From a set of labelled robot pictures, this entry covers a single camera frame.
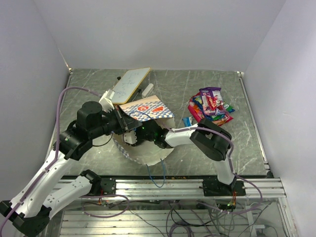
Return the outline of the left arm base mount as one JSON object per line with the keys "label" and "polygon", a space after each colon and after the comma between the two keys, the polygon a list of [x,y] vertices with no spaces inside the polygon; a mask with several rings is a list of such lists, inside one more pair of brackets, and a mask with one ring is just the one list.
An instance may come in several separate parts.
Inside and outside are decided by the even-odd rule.
{"label": "left arm base mount", "polygon": [[91,183],[91,189],[86,194],[88,197],[113,195],[116,193],[116,181],[112,178],[95,179]]}

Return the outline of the blue snack bag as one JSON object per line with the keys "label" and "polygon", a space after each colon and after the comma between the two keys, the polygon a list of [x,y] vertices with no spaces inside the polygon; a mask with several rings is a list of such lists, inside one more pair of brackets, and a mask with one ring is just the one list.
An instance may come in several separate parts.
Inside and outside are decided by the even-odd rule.
{"label": "blue snack bag", "polygon": [[229,114],[224,108],[222,110],[217,108],[217,109],[215,109],[215,112],[207,112],[206,113],[203,109],[202,99],[201,99],[201,96],[199,94],[197,94],[196,96],[193,96],[191,98],[190,105],[192,105],[192,106],[197,105],[205,116],[218,116],[218,115]]}

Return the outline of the blue white snack pack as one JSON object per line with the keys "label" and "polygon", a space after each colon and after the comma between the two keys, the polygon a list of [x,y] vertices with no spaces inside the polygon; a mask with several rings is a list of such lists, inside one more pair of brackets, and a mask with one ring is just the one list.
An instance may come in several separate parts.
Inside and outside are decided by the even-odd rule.
{"label": "blue white snack pack", "polygon": [[190,127],[194,125],[194,118],[193,117],[184,117],[182,118],[183,124],[185,127]]}

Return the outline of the red snack pack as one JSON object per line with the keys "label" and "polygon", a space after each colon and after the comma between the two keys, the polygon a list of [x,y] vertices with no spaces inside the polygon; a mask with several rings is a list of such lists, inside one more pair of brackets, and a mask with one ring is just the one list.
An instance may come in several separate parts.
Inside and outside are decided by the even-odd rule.
{"label": "red snack pack", "polygon": [[211,110],[215,110],[224,105],[220,90],[211,90],[207,94],[207,102]]}

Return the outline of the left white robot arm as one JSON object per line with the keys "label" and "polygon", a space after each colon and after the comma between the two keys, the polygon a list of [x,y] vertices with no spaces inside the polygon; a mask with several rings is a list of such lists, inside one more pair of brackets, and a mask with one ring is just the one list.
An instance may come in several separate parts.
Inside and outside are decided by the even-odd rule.
{"label": "left white robot arm", "polygon": [[35,237],[60,209],[81,196],[100,193],[101,177],[83,171],[68,187],[52,189],[74,163],[93,147],[93,140],[103,135],[122,135],[142,126],[142,122],[114,107],[105,112],[100,103],[89,101],[77,111],[77,118],[62,132],[45,164],[27,186],[12,200],[0,203],[0,212],[27,237]]}

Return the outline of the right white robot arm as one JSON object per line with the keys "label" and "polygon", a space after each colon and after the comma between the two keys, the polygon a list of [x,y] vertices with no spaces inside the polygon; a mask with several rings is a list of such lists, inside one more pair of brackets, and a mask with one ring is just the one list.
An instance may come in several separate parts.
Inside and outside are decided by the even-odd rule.
{"label": "right white robot arm", "polygon": [[146,141],[153,142],[161,149],[195,145],[215,162],[218,191],[226,196],[235,190],[235,171],[230,161],[233,150],[232,136],[213,122],[204,118],[189,127],[167,129],[162,128],[155,120],[149,120],[136,129],[135,136],[136,142],[132,144],[135,147]]}

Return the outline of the blue checkered paper bag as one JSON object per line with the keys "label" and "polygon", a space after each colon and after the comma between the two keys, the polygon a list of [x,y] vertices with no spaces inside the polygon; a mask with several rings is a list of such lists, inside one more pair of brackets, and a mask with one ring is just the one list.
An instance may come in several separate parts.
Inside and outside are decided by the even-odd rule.
{"label": "blue checkered paper bag", "polygon": [[[142,123],[154,120],[160,128],[175,128],[174,114],[155,95],[119,105],[119,108],[127,115]],[[172,148],[161,149],[150,141],[143,141],[140,145],[132,146],[125,142],[123,135],[114,135],[113,140],[116,147],[125,158],[138,164],[148,166],[159,163],[173,151]]]}

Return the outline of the pink snack bag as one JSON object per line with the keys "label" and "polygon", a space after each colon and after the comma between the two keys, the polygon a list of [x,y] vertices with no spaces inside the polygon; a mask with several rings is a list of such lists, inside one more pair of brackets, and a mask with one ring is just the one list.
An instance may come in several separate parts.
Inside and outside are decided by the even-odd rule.
{"label": "pink snack bag", "polygon": [[202,119],[207,118],[217,126],[222,126],[233,120],[234,118],[231,116],[231,113],[235,111],[235,109],[230,106],[229,104],[224,102],[224,108],[226,110],[225,113],[221,113],[218,115],[206,115],[203,111],[203,107],[201,104],[202,100],[200,98],[199,93],[190,98],[188,104],[188,110],[192,117],[197,121],[200,122]]}

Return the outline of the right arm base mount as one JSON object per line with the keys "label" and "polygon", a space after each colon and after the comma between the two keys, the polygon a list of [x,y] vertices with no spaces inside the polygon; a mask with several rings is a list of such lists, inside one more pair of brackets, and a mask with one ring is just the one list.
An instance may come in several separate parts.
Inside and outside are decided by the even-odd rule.
{"label": "right arm base mount", "polygon": [[205,179],[199,186],[205,197],[245,196],[245,186],[242,181],[234,179],[229,185],[223,184],[217,178]]}

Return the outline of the purple snack pack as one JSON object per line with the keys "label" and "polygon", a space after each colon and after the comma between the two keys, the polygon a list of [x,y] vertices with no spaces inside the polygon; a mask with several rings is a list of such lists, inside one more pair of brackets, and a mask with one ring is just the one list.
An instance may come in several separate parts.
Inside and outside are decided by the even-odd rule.
{"label": "purple snack pack", "polygon": [[208,105],[208,102],[207,102],[207,94],[209,91],[211,90],[220,90],[221,91],[221,88],[220,87],[205,87],[205,88],[201,88],[199,90],[200,92],[200,96],[202,98],[202,101],[203,103],[206,103]]}

